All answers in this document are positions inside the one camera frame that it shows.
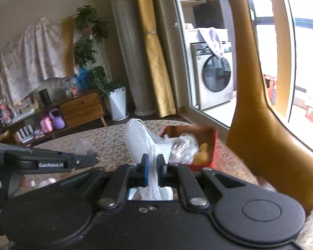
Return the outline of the pink toy case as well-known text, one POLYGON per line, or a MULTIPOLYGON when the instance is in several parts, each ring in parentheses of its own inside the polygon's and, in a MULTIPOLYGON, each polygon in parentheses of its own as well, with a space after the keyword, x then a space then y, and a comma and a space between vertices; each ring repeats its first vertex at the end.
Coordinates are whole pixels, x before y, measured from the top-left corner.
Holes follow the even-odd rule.
POLYGON ((40 121, 40 127, 45 134, 51 133, 53 131, 52 122, 49 116, 42 116, 42 119, 40 121))

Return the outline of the white bunny plush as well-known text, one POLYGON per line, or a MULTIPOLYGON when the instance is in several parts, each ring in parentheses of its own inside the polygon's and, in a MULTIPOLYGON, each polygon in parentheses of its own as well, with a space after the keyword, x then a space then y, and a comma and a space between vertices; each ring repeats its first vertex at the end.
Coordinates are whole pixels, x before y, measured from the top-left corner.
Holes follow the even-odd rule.
POLYGON ((56 182, 57 182, 57 180, 55 178, 48 178, 48 179, 42 180, 40 183, 36 183, 35 181, 31 181, 30 187, 32 189, 36 190, 36 189, 40 189, 42 187, 49 186, 49 185, 54 184, 56 182))

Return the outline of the white washing machine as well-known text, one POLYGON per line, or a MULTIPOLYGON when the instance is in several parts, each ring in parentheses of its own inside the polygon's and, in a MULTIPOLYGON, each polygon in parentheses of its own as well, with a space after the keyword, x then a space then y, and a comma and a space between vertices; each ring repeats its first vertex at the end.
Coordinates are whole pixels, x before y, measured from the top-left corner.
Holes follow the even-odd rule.
POLYGON ((233 55, 227 29, 216 29, 224 48, 223 57, 217 58, 202 38, 198 28, 188 29, 195 81, 195 107, 206 110, 233 99, 233 55))

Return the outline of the potted green plant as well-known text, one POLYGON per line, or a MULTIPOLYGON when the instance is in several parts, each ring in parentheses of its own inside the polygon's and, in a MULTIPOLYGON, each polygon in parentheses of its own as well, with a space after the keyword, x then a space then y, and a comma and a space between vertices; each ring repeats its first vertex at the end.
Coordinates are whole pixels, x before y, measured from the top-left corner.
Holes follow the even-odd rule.
POLYGON ((97 9, 91 5, 77 9, 74 27, 81 33, 81 38, 74 43, 74 64, 81 69, 92 66, 89 69, 91 81, 103 97, 108 97, 117 90, 124 91, 118 81, 110 80, 105 68, 97 61, 97 46, 108 37, 108 24, 107 19, 100 17, 97 9))

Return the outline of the small clear plastic bag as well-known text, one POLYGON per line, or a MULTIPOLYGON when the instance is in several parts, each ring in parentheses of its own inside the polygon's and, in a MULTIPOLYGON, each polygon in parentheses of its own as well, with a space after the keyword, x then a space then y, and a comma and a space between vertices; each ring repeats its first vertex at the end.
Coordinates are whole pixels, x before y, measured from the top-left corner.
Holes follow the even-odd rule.
POLYGON ((75 154, 76 155, 93 155, 98 160, 101 158, 97 149, 88 140, 85 140, 85 139, 77 140, 75 154))

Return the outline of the white cloth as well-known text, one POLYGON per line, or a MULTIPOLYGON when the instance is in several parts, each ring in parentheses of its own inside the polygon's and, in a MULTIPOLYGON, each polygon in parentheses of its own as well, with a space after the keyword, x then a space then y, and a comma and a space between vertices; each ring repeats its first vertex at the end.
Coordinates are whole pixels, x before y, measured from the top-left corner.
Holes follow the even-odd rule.
POLYGON ((194 155, 199 152, 198 141, 193 134, 183 133, 178 137, 165 134, 164 139, 172 143, 168 162, 184 165, 193 163, 194 155))

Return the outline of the picture frame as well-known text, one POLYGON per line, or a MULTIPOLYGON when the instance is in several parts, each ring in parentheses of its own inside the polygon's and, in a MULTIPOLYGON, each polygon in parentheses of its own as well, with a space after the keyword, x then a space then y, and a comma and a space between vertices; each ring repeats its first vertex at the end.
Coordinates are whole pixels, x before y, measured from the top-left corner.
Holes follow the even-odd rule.
POLYGON ((36 93, 31 93, 22 100, 21 111, 26 112, 28 110, 39 108, 39 100, 36 93))

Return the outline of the white face mask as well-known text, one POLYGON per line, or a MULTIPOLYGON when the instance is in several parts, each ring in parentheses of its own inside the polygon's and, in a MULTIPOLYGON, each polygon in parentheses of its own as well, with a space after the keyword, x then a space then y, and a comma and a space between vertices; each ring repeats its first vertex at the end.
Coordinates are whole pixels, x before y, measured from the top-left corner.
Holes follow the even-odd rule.
POLYGON ((168 162, 172 143, 149 131, 140 119, 130 119, 127 122, 124 130, 124 141, 133 163, 141 163, 144 154, 149 156, 148 186, 138 188, 141 199, 144 201, 171 201, 173 199, 171 187, 158 185, 156 159, 158 155, 163 155, 165 162, 168 162))

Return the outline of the floral cloth cover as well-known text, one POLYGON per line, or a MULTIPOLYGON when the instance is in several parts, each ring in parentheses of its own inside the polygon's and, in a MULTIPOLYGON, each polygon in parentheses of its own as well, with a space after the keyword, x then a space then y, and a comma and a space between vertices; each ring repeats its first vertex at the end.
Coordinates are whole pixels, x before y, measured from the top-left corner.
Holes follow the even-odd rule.
POLYGON ((48 79, 78 72, 74 65, 75 18, 46 17, 30 24, 0 53, 0 100, 16 106, 48 79))

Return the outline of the yellow duck plush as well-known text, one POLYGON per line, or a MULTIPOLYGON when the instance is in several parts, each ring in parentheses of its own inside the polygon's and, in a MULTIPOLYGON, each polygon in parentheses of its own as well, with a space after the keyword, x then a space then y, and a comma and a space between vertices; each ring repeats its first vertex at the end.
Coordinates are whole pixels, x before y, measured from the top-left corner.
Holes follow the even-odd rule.
POLYGON ((194 165, 208 165, 209 164, 209 145, 207 143, 203 143, 199 147, 199 152, 194 155, 193 164, 194 165))

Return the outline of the white plant pot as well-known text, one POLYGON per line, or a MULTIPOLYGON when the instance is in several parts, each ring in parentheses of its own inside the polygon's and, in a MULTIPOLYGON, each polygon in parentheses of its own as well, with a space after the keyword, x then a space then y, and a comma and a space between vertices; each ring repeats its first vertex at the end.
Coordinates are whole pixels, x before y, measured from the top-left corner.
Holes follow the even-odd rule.
POLYGON ((109 94, 111 117, 113 121, 126 119, 126 88, 117 88, 109 94))

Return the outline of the standing air conditioner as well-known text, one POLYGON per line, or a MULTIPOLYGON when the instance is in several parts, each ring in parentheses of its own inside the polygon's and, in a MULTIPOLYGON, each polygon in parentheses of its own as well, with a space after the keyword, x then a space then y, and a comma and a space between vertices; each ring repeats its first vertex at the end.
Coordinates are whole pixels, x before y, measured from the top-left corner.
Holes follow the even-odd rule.
POLYGON ((137 116, 155 113, 140 19, 133 0, 110 0, 137 116))

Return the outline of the yellow curtain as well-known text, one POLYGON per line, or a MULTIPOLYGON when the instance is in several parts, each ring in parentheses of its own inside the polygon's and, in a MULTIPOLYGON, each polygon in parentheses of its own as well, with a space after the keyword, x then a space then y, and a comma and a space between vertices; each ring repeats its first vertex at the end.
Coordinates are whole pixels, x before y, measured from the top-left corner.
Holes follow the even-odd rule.
POLYGON ((160 117, 176 114, 171 83, 156 28, 153 0, 137 0, 151 81, 160 117))

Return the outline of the purple kettlebell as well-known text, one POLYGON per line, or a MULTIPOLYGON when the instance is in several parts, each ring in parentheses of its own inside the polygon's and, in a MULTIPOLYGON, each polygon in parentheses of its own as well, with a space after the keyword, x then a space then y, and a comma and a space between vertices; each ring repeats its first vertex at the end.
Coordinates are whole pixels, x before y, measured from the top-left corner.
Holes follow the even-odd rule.
POLYGON ((60 110, 58 108, 54 108, 49 111, 48 113, 51 121, 52 121, 52 127, 55 130, 61 130, 65 128, 65 121, 60 113, 60 110))

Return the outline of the purple cloth on washer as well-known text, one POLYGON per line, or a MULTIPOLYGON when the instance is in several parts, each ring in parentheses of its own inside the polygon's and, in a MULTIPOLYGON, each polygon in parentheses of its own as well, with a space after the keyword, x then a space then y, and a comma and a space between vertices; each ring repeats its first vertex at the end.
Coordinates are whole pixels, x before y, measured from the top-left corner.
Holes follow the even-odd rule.
POLYGON ((219 39, 217 30, 214 27, 209 28, 199 28, 202 38, 208 45, 212 53, 219 59, 223 57, 224 48, 222 46, 222 41, 219 39))

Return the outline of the black speaker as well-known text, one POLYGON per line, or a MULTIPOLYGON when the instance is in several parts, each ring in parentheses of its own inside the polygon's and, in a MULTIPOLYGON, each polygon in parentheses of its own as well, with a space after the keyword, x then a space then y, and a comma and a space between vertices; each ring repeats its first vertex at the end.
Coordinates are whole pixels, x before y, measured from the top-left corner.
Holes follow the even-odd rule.
POLYGON ((46 88, 39 91, 39 96, 44 106, 47 107, 52 104, 51 98, 46 88))

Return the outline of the wooden drawer cabinet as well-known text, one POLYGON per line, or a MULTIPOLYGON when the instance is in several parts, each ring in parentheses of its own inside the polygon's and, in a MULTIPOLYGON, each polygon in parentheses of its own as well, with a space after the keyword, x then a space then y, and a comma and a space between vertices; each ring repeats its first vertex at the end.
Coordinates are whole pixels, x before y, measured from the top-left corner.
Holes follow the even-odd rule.
POLYGON ((60 98, 48 106, 0 130, 0 141, 10 145, 36 146, 43 142, 93 127, 107 126, 106 107, 96 88, 77 96, 60 98))

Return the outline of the red tin box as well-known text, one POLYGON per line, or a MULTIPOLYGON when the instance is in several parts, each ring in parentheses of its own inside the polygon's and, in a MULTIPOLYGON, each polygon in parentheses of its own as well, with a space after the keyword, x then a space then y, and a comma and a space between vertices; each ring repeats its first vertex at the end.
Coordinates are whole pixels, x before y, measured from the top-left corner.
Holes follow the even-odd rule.
POLYGON ((161 135, 172 144, 168 162, 198 172, 214 168, 218 130, 212 126, 168 125, 161 135))

